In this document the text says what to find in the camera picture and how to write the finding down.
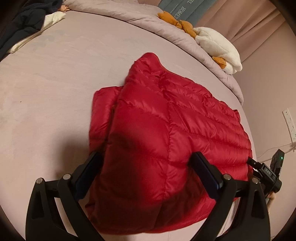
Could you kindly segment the pink curtain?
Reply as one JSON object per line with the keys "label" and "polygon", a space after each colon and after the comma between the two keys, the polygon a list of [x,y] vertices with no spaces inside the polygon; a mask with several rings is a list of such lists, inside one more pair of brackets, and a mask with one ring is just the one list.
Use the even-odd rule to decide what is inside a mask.
{"label": "pink curtain", "polygon": [[[158,6],[160,1],[139,1]],[[271,1],[217,1],[194,27],[208,27],[221,33],[246,60],[283,23],[285,18]]]}

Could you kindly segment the blue grey curtain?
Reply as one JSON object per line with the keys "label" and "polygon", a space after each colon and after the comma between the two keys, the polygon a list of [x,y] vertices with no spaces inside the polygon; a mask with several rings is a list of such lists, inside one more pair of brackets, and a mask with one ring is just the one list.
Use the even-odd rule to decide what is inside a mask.
{"label": "blue grey curtain", "polygon": [[158,7],[176,20],[188,21],[194,26],[215,2],[217,0],[162,0]]}

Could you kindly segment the white power strip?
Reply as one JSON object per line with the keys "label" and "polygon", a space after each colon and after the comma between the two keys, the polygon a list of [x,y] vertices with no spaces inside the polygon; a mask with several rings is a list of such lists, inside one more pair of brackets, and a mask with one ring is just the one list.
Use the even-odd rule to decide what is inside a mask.
{"label": "white power strip", "polygon": [[296,136],[295,124],[292,119],[292,115],[291,115],[289,108],[282,111],[282,114],[283,114],[283,117],[284,117],[285,122],[287,124],[287,128],[288,128],[288,131],[290,134],[290,139],[291,139],[292,143],[295,143],[295,136]]}

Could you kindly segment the lilac duvet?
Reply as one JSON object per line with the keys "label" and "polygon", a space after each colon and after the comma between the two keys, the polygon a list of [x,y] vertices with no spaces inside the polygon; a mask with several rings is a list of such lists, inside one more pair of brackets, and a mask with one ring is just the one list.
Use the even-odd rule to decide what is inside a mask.
{"label": "lilac duvet", "polygon": [[207,67],[224,85],[244,102],[243,94],[233,74],[225,73],[189,34],[158,17],[161,9],[137,1],[64,1],[73,11],[109,16],[150,31],[172,42]]}

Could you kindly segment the pink bed sheet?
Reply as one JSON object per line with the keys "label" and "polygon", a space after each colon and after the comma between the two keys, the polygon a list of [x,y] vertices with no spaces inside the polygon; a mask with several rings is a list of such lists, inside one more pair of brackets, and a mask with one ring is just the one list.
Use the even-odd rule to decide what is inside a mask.
{"label": "pink bed sheet", "polygon": [[126,22],[69,11],[1,61],[1,206],[20,235],[35,181],[59,179],[87,159],[95,91],[122,85],[146,52],[237,109],[250,132],[237,97],[185,51]]}

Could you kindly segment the dark navy garment right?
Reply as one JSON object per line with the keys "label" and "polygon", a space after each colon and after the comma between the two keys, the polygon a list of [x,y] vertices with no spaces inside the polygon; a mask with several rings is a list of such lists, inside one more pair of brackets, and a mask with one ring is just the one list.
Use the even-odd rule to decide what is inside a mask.
{"label": "dark navy garment right", "polygon": [[62,1],[27,1],[1,35],[1,59],[17,42],[39,32],[45,16],[58,11]]}

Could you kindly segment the red puffer jacket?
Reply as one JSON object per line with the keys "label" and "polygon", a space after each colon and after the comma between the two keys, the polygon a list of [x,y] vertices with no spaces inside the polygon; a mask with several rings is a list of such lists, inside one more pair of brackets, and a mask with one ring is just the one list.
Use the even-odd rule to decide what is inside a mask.
{"label": "red puffer jacket", "polygon": [[135,61],[123,86],[95,92],[89,147],[104,164],[86,210],[111,235],[169,232],[207,218],[215,201],[188,165],[194,152],[235,179],[252,175],[239,112],[154,53]]}

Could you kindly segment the white goose plush toy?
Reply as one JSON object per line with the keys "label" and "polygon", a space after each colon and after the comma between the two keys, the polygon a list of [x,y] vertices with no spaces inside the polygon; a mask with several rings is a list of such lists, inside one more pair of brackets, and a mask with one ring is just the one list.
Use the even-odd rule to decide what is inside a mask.
{"label": "white goose plush toy", "polygon": [[207,27],[195,28],[188,21],[176,20],[166,11],[158,13],[158,17],[194,38],[197,44],[212,57],[214,62],[225,73],[232,75],[242,70],[243,67],[238,50],[219,32]]}

